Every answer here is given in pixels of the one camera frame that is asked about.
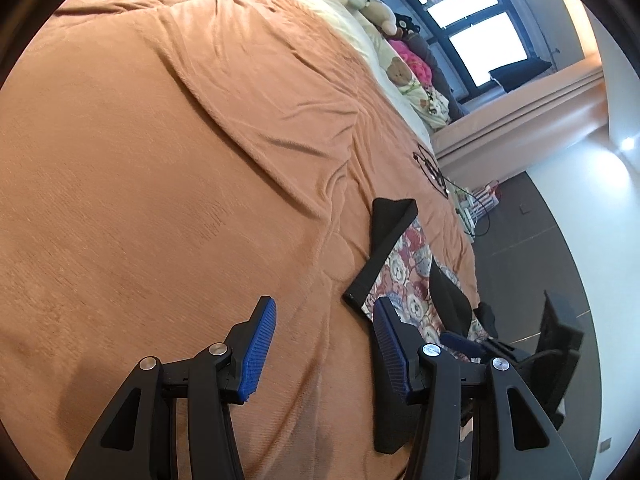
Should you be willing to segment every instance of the cable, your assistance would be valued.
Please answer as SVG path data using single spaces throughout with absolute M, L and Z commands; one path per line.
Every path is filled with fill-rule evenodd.
M 446 198 L 447 200 L 449 199 L 449 190 L 447 189 L 447 185 L 445 184 L 445 182 L 449 182 L 452 186 L 469 195 L 481 205 L 486 216 L 486 230 L 484 231 L 484 233 L 480 234 L 471 234 L 466 230 L 464 230 L 464 232 L 466 235 L 473 238 L 486 236 L 489 232 L 489 229 L 491 229 L 491 218 L 489 216 L 489 210 L 482 203 L 482 201 L 473 193 L 461 188 L 460 186 L 458 186 L 458 184 L 450 181 L 446 176 L 444 176 L 442 170 L 438 167 L 438 161 L 436 160 L 435 155 L 433 155 L 433 153 L 431 153 L 423 145 L 421 145 L 420 142 L 418 142 L 418 152 L 414 152 L 414 160 L 418 163 L 418 166 L 420 166 L 420 169 L 422 170 L 424 176 L 427 177 L 427 181 L 429 181 L 434 189 L 439 192 L 444 198 Z
M 489 232 L 489 229 L 491 229 L 491 218 L 489 216 L 489 210 L 482 203 L 482 201 L 477 196 L 475 196 L 473 193 L 467 191 L 466 189 L 461 188 L 458 184 L 450 181 L 446 176 L 443 175 L 442 177 L 443 177 L 444 180 L 449 182 L 453 187 L 459 189 L 460 191 L 462 191 L 463 193 L 469 195 L 470 197 L 473 197 L 473 199 L 482 206 L 482 209 L 484 209 L 484 215 L 486 216 L 486 222 L 487 222 L 486 229 L 485 229 L 484 233 L 481 233 L 479 235 L 466 233 L 466 231 L 465 231 L 465 233 L 468 234 L 469 236 L 473 236 L 474 238 L 479 238 L 481 236 L 486 236 L 486 234 Z

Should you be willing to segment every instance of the teddy bear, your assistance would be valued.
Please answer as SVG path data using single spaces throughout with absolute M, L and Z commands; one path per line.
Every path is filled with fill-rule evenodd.
M 380 28 L 388 36 L 395 36 L 396 15 L 382 0 L 338 0 L 345 7 L 359 10 L 371 23 Z
M 386 69 L 386 76 L 394 85 L 406 86 L 411 82 L 414 74 L 402 59 L 394 57 Z

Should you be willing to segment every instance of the wall switch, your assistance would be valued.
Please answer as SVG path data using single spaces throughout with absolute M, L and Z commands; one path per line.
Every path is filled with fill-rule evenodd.
M 603 440 L 600 443 L 600 453 L 602 453 L 603 451 L 606 451 L 610 447 L 611 447 L 611 437 L 609 437 L 607 440 Z

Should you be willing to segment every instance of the bedsheet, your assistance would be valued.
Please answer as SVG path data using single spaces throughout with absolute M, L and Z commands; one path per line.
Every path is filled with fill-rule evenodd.
M 386 98 L 391 102 L 392 106 L 402 116 L 414 134 L 420 139 L 424 146 L 431 151 L 430 135 L 434 132 L 434 128 L 429 121 L 424 120 L 420 116 L 419 104 L 418 108 L 405 97 L 402 89 L 398 89 L 386 74 L 386 67 L 380 65 L 378 51 L 372 42 L 370 31 L 363 28 L 358 17 L 367 22 L 364 17 L 357 11 L 349 12 L 344 8 L 343 4 L 338 0 L 297 0 L 305 7 L 312 10 L 316 15 L 321 16 L 331 27 L 342 36 L 361 56 Z
M 232 409 L 247 478 L 394 478 L 407 453 L 373 451 L 368 330 L 340 301 L 372 200 L 415 198 L 478 300 L 419 142 L 299 0 L 68 0 L 0 91 L 0 418 L 40 480 L 140 358 L 193 356 L 261 294 L 276 332 Z

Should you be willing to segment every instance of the dark tile floor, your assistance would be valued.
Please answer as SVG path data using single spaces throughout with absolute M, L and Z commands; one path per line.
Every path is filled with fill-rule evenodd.
M 544 290 L 568 299 L 584 330 L 580 361 L 567 390 L 560 435 L 583 479 L 591 475 L 600 431 L 600 364 L 589 304 L 564 237 L 526 173 L 500 185 L 490 229 L 474 243 L 480 298 L 495 313 L 500 339 L 534 352 Z M 486 220 L 478 232 L 486 228 Z

